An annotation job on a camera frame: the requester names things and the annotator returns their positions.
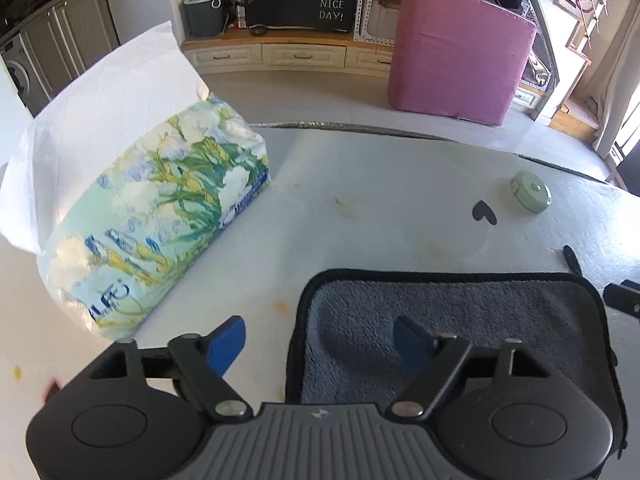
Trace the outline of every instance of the metal screw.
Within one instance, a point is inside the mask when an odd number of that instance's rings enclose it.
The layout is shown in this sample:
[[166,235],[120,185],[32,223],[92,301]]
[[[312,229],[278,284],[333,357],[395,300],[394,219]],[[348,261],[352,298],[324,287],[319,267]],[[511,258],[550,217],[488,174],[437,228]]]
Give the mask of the metal screw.
[[216,404],[216,413],[222,416],[243,416],[247,405],[242,400],[223,400]]
[[413,402],[412,400],[401,400],[391,407],[391,412],[394,415],[402,416],[404,418],[414,418],[416,416],[421,416],[424,413],[424,408],[421,404]]

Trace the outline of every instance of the tiled floor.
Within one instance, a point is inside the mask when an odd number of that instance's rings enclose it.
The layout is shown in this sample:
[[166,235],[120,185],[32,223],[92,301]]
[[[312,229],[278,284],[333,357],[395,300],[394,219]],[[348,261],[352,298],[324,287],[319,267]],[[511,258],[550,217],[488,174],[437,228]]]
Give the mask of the tiled floor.
[[421,132],[520,153],[604,180],[609,170],[586,144],[510,110],[499,128],[394,110],[386,79],[324,72],[235,72],[204,76],[212,92],[251,123],[327,121]]

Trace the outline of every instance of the gray towel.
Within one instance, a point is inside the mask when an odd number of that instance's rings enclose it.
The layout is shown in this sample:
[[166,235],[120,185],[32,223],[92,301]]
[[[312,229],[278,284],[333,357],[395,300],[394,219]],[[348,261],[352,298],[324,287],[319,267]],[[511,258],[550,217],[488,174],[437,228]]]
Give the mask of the gray towel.
[[612,452],[626,432],[604,306],[570,274],[455,275],[330,270],[300,300],[287,364],[287,401],[375,402],[384,410],[414,379],[393,345],[396,317],[433,335],[498,348],[522,339],[609,417]]

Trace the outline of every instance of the green round object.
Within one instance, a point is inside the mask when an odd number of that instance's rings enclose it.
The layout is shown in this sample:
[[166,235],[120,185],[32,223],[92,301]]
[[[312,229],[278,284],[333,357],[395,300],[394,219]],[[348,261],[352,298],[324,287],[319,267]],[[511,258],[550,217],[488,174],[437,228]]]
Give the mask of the green round object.
[[539,176],[528,171],[521,171],[511,179],[511,191],[534,213],[542,213],[551,205],[549,188]]

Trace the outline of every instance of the washing machine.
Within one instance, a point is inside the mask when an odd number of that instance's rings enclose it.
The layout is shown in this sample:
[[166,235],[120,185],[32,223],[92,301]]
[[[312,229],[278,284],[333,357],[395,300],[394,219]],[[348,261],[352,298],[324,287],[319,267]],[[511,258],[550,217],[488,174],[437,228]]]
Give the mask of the washing machine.
[[35,117],[51,99],[33,68],[19,33],[0,48],[0,54],[20,99]]

